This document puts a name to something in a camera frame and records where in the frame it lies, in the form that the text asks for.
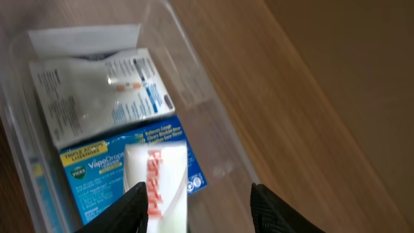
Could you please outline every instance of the wood grain surface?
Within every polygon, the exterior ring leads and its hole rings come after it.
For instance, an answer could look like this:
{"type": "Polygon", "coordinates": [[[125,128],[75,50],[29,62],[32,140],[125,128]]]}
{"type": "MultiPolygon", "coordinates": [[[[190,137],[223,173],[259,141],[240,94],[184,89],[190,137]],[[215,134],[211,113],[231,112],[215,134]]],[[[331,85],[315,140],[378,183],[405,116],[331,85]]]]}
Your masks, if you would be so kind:
{"type": "MultiPolygon", "coordinates": [[[[42,0],[22,2],[1,9],[3,35],[13,34],[26,20],[36,18],[32,9],[43,12],[52,4],[42,0]]],[[[71,8],[70,3],[53,4],[71,8]]],[[[412,232],[325,90],[264,1],[171,3],[262,183],[327,232],[412,232]]],[[[195,111],[208,115],[209,109],[206,106],[195,111]]],[[[220,134],[224,126],[214,124],[213,116],[202,122],[194,120],[190,113],[186,117],[182,120],[192,126],[190,131],[199,127],[205,129],[206,137],[226,140],[227,136],[220,134]]],[[[226,144],[214,145],[214,149],[202,144],[195,147],[203,146],[206,150],[233,151],[232,145],[226,144]]],[[[30,232],[30,217],[21,189],[7,181],[7,177],[17,177],[10,152],[4,151],[8,162],[2,164],[2,168],[6,166],[2,169],[6,175],[0,176],[0,185],[2,195],[9,198],[0,199],[6,210],[0,212],[1,228],[5,232],[30,232]]],[[[214,163],[214,156],[201,160],[201,166],[207,162],[214,163]]],[[[208,178],[214,180],[212,174],[207,172],[211,176],[208,178]]],[[[229,189],[230,185],[232,190],[241,192],[246,190],[248,181],[245,173],[231,173],[219,188],[229,189]]],[[[202,232],[215,232],[220,226],[227,232],[250,232],[250,228],[241,229],[242,225],[237,224],[238,219],[244,221],[249,215],[248,209],[238,205],[248,196],[240,194],[241,197],[223,197],[213,190],[200,192],[190,202],[204,211],[190,212],[199,215],[190,224],[211,218],[217,225],[206,225],[202,232]],[[212,210],[211,206],[220,199],[228,200],[221,203],[228,212],[212,210]]]]}
{"type": "Polygon", "coordinates": [[[266,2],[414,224],[414,2],[266,2]]]}

